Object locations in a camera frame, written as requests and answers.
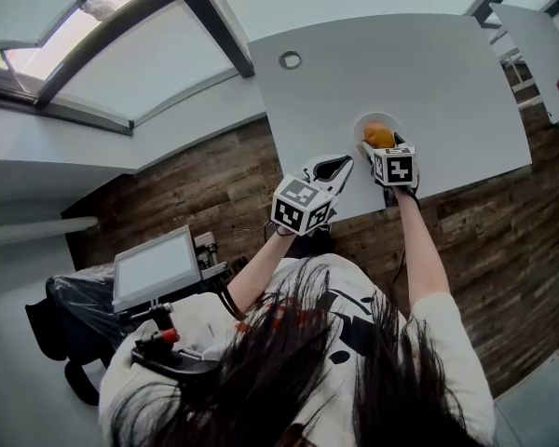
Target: cable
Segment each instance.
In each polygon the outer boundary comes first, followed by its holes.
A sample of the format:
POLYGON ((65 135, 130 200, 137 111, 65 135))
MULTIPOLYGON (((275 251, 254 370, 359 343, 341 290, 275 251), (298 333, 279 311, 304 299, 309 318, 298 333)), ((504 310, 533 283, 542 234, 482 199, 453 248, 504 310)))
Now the cable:
POLYGON ((232 295, 227 290, 227 286, 223 283, 223 281, 219 281, 214 284, 214 292, 217 296, 219 296, 222 305, 224 305, 224 308, 230 313, 230 315, 232 315, 232 317, 234 317, 234 319, 242 321, 246 318, 246 315, 244 315, 244 313, 242 313, 234 303, 232 295))
POLYGON ((263 225, 263 240, 265 241, 265 243, 267 243, 267 228, 271 225, 274 224, 276 227, 276 233, 280 236, 280 237, 289 237, 290 235, 294 235, 294 232, 291 232, 290 230, 288 230, 286 227, 279 225, 278 223, 273 222, 272 220, 270 220, 269 222, 267 222, 265 225, 263 225))
POLYGON ((400 276, 400 273, 402 272, 403 261, 405 259, 406 259, 406 249, 403 249, 402 259, 400 260, 400 267, 398 268, 398 271, 395 274, 395 277, 393 277, 393 280, 391 281, 391 285, 395 285, 395 282, 398 280, 398 277, 400 276))

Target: long dark hair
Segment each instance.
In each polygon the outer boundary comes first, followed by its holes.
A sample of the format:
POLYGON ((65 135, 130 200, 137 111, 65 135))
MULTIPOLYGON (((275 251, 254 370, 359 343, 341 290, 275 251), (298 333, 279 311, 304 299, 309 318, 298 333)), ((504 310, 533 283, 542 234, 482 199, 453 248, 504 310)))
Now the long dark hair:
MULTIPOLYGON (((325 375, 332 321, 318 309, 317 301, 329 288, 329 267, 319 264, 309 270, 304 263, 295 276, 261 298, 207 385, 178 385, 171 390, 152 384, 120 400, 111 415, 110 444, 307 445, 322 408, 305 423, 296 424, 294 419, 325 375)), ((416 325, 411 330, 408 325, 400 333, 397 309, 378 297, 374 318, 374 346, 357 376, 353 406, 357 445, 427 440, 480 445, 467 434, 463 417, 447 408, 443 366, 427 328, 416 325)))

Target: white table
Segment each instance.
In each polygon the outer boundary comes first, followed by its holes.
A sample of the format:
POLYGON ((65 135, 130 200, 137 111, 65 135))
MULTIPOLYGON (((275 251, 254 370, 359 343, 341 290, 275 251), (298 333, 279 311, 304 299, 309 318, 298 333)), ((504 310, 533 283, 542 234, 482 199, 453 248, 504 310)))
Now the white table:
MULTIPOLYGON (((419 196, 531 163, 510 85, 472 17, 385 15, 321 23, 250 43, 279 161, 295 173, 311 157, 357 156, 352 128, 373 112, 402 123, 417 147, 419 196), (286 50, 301 64, 284 69, 286 50)), ((338 218, 385 207, 357 164, 338 218)))

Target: wooden floor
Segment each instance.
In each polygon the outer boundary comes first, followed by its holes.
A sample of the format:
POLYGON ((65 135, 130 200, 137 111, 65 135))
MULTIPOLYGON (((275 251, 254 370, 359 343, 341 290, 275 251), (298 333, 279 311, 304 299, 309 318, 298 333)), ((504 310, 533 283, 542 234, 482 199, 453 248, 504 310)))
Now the wooden floor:
MULTIPOLYGON (((523 117, 531 167, 422 201, 494 395, 559 348, 559 126, 551 127, 542 105, 523 117)), ((186 224, 193 235, 211 230, 222 260, 250 258, 263 245, 280 180, 266 119, 201 143, 67 210, 65 217, 100 219, 99 229, 68 236, 75 266, 110 262, 186 224)), ((391 280, 402 254, 397 209, 337 223, 333 235, 338 253, 378 286, 391 280)), ((405 286, 403 273, 403 311, 405 286)))

